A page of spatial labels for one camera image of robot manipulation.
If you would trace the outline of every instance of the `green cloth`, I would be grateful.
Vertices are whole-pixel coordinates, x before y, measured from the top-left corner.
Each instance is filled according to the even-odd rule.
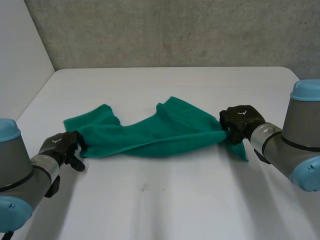
[[[138,123],[121,126],[106,104],[64,121],[66,131],[79,131],[88,145],[82,157],[101,158],[123,153],[141,157],[169,157],[217,144],[227,138],[219,121],[199,108],[170,97],[156,113]],[[243,144],[230,149],[246,159]]]

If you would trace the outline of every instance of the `white wall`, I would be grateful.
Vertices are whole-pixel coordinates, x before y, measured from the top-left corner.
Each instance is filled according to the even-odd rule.
[[[54,73],[23,0],[0,0],[0,118],[17,119]]]

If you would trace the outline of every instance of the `gray wall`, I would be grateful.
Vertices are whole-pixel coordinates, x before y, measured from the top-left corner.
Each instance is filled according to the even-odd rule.
[[[320,0],[25,0],[56,70],[283,66],[320,78]]]

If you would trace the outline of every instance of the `white table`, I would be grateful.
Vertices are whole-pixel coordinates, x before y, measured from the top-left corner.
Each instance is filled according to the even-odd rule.
[[[65,69],[18,120],[30,156],[64,131],[63,120],[101,104],[123,125],[143,120],[170,96],[212,114],[253,105],[283,126],[298,78],[282,67]],[[15,234],[27,240],[318,240],[320,194],[295,187],[260,162],[213,145],[165,159],[114,155],[61,169],[59,192]]]

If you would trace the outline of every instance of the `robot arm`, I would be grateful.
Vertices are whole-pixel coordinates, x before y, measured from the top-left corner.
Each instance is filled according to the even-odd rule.
[[[85,165],[75,157],[78,144],[87,148],[78,132],[47,138],[39,153],[28,156],[17,124],[0,118],[0,233],[10,239],[31,217],[43,197],[50,198],[60,185],[60,167],[70,164],[81,172]]]
[[[283,129],[268,123],[250,105],[220,112],[229,141],[248,139],[258,158],[272,164],[294,185],[320,190],[320,80],[298,81],[290,96]]]

